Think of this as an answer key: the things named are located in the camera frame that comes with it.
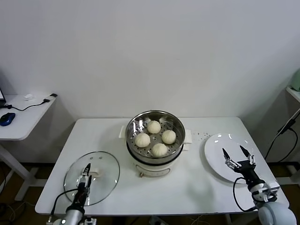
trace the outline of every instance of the laptop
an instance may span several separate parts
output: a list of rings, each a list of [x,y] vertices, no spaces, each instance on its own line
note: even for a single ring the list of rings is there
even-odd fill
[[[0,88],[0,106],[4,105],[6,103],[5,97],[3,95],[3,92]]]

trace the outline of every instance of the white table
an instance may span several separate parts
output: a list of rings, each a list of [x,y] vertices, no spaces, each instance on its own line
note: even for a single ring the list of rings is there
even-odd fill
[[[112,153],[120,164],[120,179],[116,188],[102,202],[85,207],[86,215],[186,215],[240,212],[233,199],[233,183],[218,176],[208,165],[203,151],[205,140],[198,133],[233,133],[253,142],[241,120],[230,118],[180,118],[192,132],[189,151],[182,152],[174,170],[165,177],[139,177],[124,140],[118,135],[129,119],[80,119],[76,122],[54,169],[36,204],[37,213],[50,214],[54,200],[63,192],[66,171],[82,155],[92,151]],[[265,181],[275,178],[259,150],[255,152],[256,172]],[[241,207],[248,209],[253,200],[245,185],[237,185]],[[278,201],[289,205],[282,190]],[[55,214],[65,214],[71,202],[62,196]]]
[[[40,104],[47,96],[37,96],[35,99],[25,101],[21,95],[6,95],[7,105],[13,105],[19,109],[24,109],[29,105]],[[16,113],[12,123],[6,127],[0,127],[0,141],[20,141],[28,137],[33,128],[43,117],[45,112],[52,105],[54,100],[44,103],[39,106],[31,107],[25,111],[18,111],[16,109],[0,109],[0,117],[8,112]],[[11,167],[10,173],[7,175],[7,181],[11,178],[13,172],[16,172],[24,179],[18,194],[15,197],[16,201],[21,201],[29,187],[43,187],[46,179],[36,179],[34,175],[38,168],[32,168],[29,172],[22,166],[5,148],[0,145],[0,159]]]

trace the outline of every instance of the green container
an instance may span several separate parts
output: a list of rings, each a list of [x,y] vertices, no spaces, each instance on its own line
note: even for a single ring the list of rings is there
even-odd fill
[[[300,91],[300,69],[292,77],[291,87],[296,91]]]

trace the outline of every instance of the white plate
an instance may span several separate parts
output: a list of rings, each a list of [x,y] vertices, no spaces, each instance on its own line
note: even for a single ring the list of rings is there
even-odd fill
[[[222,177],[232,182],[242,175],[234,172],[225,164],[225,158],[223,155],[224,148],[229,154],[230,158],[235,162],[247,160],[247,157],[240,149],[240,145],[249,151],[253,155],[255,145],[251,144],[248,140],[242,137],[232,134],[217,134],[210,137],[204,147],[206,159],[210,166]],[[239,180],[237,183],[244,184],[243,180]]]

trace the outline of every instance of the blue mouse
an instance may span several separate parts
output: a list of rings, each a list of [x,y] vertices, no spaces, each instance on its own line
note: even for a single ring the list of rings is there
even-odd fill
[[[4,114],[3,116],[1,116],[0,125],[3,127],[9,125],[13,121],[14,118],[15,118],[15,113],[8,112],[8,113]]]

